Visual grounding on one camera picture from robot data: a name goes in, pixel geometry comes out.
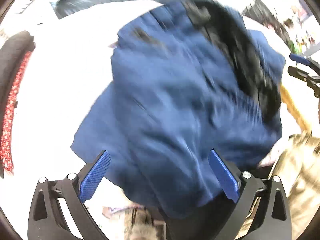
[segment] blue cloth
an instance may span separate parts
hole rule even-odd
[[[138,39],[137,27],[158,42]],[[284,58],[262,33],[248,34],[263,69],[279,84]],[[240,168],[257,165],[281,137],[280,111],[264,124],[226,57],[194,28],[180,1],[138,17],[118,36],[114,80],[71,148],[87,163],[107,150],[105,177],[130,200],[184,217],[221,192],[208,163],[210,150]]]

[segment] black fabric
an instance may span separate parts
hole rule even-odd
[[[297,240],[310,240],[310,239],[319,239],[320,235],[320,207],[318,208],[313,219],[303,231],[303,233],[298,237]]]
[[[169,218],[163,211],[160,211],[167,224],[167,240],[214,239],[234,207],[233,201],[227,199],[222,193],[184,219]]]
[[[1,240],[23,240],[14,230],[9,220],[0,207],[0,239]]]
[[[185,2],[188,16],[227,57],[239,88],[259,104],[268,123],[281,104],[277,84],[263,70],[254,44],[225,7],[213,1]]]
[[[250,170],[250,173],[255,177],[259,179],[268,179],[269,174],[272,170],[273,164],[261,168],[257,168],[254,170]]]
[[[0,134],[2,134],[4,111],[12,83],[25,53],[33,51],[34,48],[33,36],[23,31],[8,39],[0,49]],[[2,165],[0,165],[0,175],[3,178]]]

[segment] red patterned fabric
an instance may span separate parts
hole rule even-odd
[[[19,92],[21,80],[23,78],[23,74],[27,67],[31,53],[32,52],[27,51],[21,62],[20,68],[13,81],[12,88],[10,90],[8,101],[7,101],[7,106],[4,112],[3,128],[2,128],[2,136],[1,136],[0,160],[2,162],[3,168],[8,172],[12,172],[13,170],[13,163],[12,163],[12,157],[11,157],[11,129],[12,129],[12,121],[13,121],[13,115],[14,115],[14,108],[15,108],[17,94]]]

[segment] black clamp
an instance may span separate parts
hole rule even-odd
[[[94,222],[84,201],[90,199],[110,164],[110,155],[102,151],[93,163],[63,180],[41,177],[32,198],[28,220],[28,240],[79,240],[63,216],[58,198],[64,198],[70,214],[84,240],[108,240]]]
[[[306,82],[307,86],[313,89],[315,97],[320,98],[320,65],[310,57],[304,58],[296,54],[290,54],[290,59],[305,66],[309,66],[318,74],[318,76],[311,76],[310,73],[299,68],[293,66],[288,67],[288,73],[290,76]]]
[[[214,150],[209,155],[209,164],[226,196],[234,200],[233,190],[238,190],[239,195],[233,212],[212,240],[235,239],[258,197],[260,201],[250,229],[239,239],[291,240],[290,209],[280,177],[257,179],[248,171],[241,172]]]

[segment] white floor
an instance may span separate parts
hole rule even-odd
[[[251,0],[219,1],[242,10]],[[70,145],[94,100],[112,80],[109,45],[116,41],[117,30],[158,6],[143,1],[130,4],[98,5],[57,20],[46,0],[36,0],[23,14],[8,14],[1,25],[10,36],[24,29],[30,31],[37,44],[18,94],[12,130],[14,176],[0,179],[0,206],[23,239],[27,239],[29,208],[38,179],[41,176],[63,179],[84,165]],[[286,67],[292,63],[288,59],[289,49],[278,36],[250,20],[246,20],[246,25],[263,30],[270,45],[286,56]],[[283,84],[289,88],[298,109],[313,124],[314,134],[319,136],[318,100],[312,90],[290,77],[286,70]],[[281,110],[286,141],[300,129],[285,105]],[[102,231],[113,240],[108,220],[102,216],[102,206],[123,206],[128,202],[120,188],[103,179],[86,206]],[[61,204],[72,233],[81,237],[65,203]]]

